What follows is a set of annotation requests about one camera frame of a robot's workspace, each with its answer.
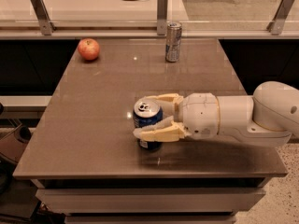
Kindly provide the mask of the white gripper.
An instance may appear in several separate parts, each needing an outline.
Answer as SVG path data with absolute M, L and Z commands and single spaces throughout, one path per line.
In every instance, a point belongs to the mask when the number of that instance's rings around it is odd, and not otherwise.
M 183 97 L 178 93 L 147 96 L 163 109 L 177 110 L 178 120 L 170 116 L 156 124 L 135 128 L 133 135 L 147 142 L 176 142 L 179 139 L 208 139 L 218 134 L 219 103 L 211 93 L 193 93 Z

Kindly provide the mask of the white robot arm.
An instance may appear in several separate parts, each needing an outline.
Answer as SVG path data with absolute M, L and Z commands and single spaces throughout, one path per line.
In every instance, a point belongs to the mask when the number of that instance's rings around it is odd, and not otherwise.
M 137 103 L 147 114 L 160 107 L 166 117 L 143 128 L 134 136 L 149 142 L 201 140 L 216 135 L 259 147 L 277 147 L 299 135 L 299 90 L 284 83 L 267 81 L 252 95 L 215 96 L 176 93 L 146 96 Z

